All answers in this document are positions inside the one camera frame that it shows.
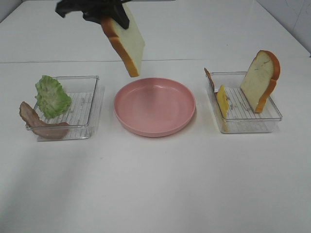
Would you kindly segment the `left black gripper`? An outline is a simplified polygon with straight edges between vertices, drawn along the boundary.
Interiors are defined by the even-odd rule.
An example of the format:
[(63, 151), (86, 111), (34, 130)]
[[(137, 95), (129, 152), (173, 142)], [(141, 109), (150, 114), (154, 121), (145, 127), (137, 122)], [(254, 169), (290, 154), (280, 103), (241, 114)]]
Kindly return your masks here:
[(101, 23), (104, 17), (113, 18), (123, 29), (129, 28), (129, 18), (123, 4), (125, 0), (61, 0), (55, 12), (64, 18), (71, 12), (82, 12), (86, 21)]

